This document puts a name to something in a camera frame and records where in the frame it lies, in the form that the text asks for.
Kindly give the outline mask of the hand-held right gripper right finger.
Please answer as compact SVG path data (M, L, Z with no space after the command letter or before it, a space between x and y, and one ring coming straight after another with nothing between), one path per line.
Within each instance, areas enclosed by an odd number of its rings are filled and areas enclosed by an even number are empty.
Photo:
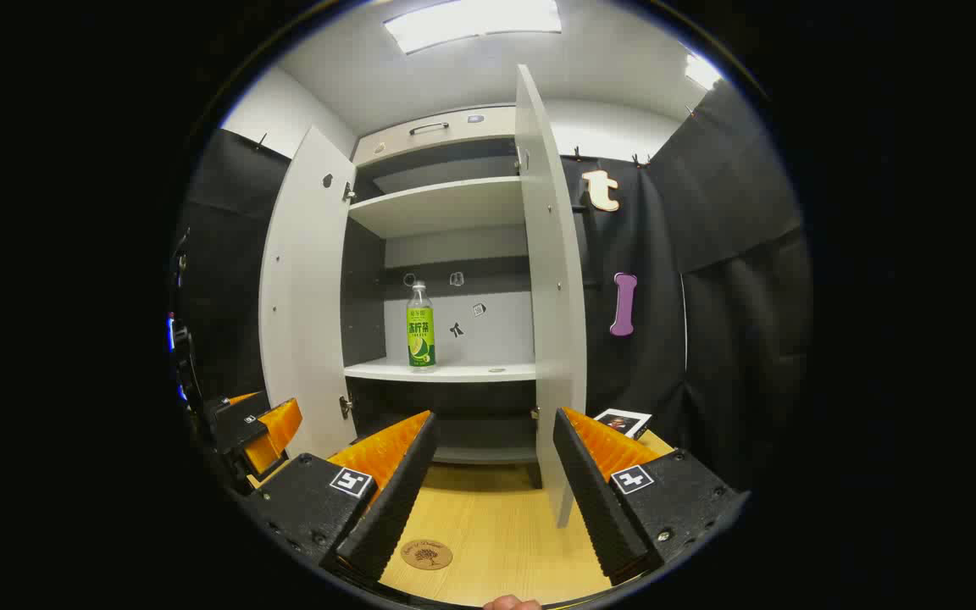
M683 449L659 454L570 408L552 439L612 585L682 563L748 498Z

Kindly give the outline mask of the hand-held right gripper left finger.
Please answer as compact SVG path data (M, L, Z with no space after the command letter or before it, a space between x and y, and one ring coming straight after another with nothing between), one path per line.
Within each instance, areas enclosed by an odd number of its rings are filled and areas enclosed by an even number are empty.
M372 585L402 540L437 445L436 413L414 414L329 459L292 459L241 505L301 563Z

